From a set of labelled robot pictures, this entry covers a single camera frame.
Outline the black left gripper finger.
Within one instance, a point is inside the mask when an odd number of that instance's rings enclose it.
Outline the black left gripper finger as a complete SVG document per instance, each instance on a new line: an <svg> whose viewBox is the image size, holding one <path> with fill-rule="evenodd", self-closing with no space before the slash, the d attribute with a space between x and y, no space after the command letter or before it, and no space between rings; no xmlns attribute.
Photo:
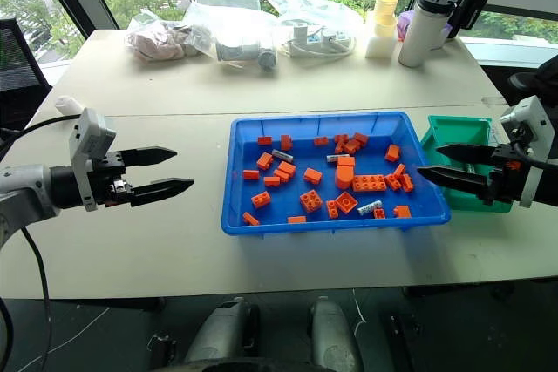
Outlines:
<svg viewBox="0 0 558 372"><path fill-rule="evenodd" d="M192 179L169 178L154 181L149 185L133 187L130 206L143 206L172 198L185 192L193 184Z"/></svg>
<svg viewBox="0 0 558 372"><path fill-rule="evenodd" d="M161 146L134 148L120 151L124 166L152 166L171 159L177 152Z"/></svg>

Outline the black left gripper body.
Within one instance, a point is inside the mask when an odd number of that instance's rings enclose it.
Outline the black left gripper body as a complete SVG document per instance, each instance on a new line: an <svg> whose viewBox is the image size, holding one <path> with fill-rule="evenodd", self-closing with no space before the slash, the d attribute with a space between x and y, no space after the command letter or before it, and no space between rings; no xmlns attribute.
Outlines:
<svg viewBox="0 0 558 372"><path fill-rule="evenodd" d="M91 189L98 205L109 207L131 202L132 186L122 176L132 159L133 150L123 150L109 152L104 158L92 161Z"/></svg>

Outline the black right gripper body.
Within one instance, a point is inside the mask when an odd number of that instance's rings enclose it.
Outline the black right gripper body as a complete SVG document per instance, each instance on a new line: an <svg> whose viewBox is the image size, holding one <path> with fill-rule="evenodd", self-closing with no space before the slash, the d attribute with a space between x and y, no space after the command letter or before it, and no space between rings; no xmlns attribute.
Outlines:
<svg viewBox="0 0 558 372"><path fill-rule="evenodd" d="M492 205L495 201L520 201L530 165L512 145L500 144L487 149L486 165L492 169L487 175L486 187L482 193L483 202Z"/></svg>

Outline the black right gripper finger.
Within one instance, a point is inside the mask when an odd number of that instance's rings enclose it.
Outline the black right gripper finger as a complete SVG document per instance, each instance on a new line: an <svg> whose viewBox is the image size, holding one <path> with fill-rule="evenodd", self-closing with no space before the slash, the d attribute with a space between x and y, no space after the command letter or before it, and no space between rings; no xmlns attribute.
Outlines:
<svg viewBox="0 0 558 372"><path fill-rule="evenodd" d="M445 188L471 193L479 200L491 203L487 177L450 166L421 166L417 171L432 183Z"/></svg>
<svg viewBox="0 0 558 372"><path fill-rule="evenodd" d="M491 166L495 148L489 145L456 143L439 146L436 151L461 163Z"/></svg>

